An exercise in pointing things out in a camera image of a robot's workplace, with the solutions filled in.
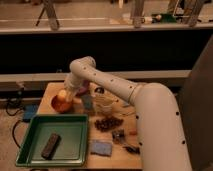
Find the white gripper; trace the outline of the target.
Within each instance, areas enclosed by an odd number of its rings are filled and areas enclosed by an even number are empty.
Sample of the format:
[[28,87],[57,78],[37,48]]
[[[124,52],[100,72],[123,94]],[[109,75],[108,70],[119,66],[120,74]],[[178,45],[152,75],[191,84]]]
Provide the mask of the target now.
[[64,81],[64,87],[68,91],[66,96],[67,102],[72,102],[76,96],[77,91],[80,89],[82,79],[73,73],[69,73]]

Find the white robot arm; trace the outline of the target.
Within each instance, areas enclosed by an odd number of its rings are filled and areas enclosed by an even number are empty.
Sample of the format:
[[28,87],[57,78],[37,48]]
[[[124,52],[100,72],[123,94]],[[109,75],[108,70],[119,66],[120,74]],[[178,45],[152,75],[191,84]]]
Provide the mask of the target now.
[[99,71],[92,57],[73,60],[69,68],[65,79],[68,91],[76,92],[88,80],[135,107],[143,171],[192,171],[181,114],[169,88]]

